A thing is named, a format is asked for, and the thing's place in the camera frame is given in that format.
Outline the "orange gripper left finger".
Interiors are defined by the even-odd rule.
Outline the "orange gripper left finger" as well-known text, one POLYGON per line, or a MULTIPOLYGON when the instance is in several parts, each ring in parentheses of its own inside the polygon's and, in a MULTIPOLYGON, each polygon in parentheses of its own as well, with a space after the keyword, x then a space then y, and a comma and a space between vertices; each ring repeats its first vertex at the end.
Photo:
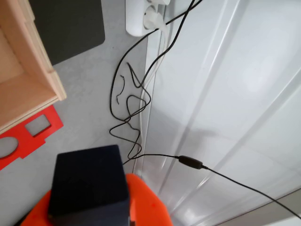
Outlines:
POLYGON ((53 223, 48 218, 48 207, 51 191, 49 190, 42 199, 33 207, 21 226, 52 226, 53 223))

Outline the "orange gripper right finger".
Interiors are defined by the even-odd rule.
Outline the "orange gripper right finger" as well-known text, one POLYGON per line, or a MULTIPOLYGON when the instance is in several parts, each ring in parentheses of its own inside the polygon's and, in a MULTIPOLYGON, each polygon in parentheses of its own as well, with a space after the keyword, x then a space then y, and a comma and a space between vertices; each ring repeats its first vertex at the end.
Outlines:
POLYGON ((135 174, 126 174, 130 197, 131 226, 171 226, 172 220, 164 203, 135 174))

